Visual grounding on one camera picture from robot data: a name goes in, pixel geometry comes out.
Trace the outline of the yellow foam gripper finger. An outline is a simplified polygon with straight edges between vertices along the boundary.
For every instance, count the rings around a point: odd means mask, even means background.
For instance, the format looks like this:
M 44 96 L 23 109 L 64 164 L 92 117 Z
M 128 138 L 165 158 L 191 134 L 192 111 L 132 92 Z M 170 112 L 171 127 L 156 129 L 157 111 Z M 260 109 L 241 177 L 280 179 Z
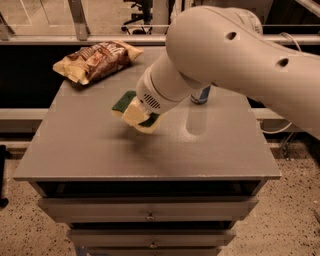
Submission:
M 134 126 L 146 121 L 149 117 L 150 112 L 145 108 L 138 97 L 135 96 L 123 113 L 122 119 L 129 126 Z

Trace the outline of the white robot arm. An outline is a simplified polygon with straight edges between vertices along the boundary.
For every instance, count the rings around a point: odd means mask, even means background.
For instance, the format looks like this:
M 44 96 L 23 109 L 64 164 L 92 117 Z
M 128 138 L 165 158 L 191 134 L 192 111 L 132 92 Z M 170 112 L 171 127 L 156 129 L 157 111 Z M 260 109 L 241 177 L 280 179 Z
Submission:
M 254 19 L 243 9 L 211 6 L 179 14 L 164 53 L 137 82 L 140 119 L 214 85 L 262 103 L 319 139 L 320 56 L 265 41 Z

